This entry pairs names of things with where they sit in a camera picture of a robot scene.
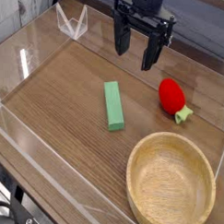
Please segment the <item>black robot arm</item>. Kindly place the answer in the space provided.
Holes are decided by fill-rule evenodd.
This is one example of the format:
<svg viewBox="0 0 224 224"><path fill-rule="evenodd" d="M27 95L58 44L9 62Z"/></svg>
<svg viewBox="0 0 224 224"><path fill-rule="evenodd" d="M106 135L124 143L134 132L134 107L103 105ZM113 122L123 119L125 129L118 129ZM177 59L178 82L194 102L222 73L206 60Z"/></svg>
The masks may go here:
<svg viewBox="0 0 224 224"><path fill-rule="evenodd" d="M159 60L163 47L171 44L175 16L163 7L163 0L114 0L112 16L119 56L130 48L132 29L148 37L141 67L148 71Z"/></svg>

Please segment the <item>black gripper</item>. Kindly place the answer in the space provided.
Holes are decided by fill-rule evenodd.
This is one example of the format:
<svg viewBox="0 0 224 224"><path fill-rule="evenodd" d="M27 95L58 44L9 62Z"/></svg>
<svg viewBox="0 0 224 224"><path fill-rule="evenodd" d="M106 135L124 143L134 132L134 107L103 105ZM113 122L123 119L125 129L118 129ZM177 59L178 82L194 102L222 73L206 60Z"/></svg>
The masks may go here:
<svg viewBox="0 0 224 224"><path fill-rule="evenodd" d="M165 9L163 0L114 0L112 15L115 51L119 56L130 47L131 28L149 35L142 70L150 70L158 61L163 44L171 44L175 16Z"/></svg>

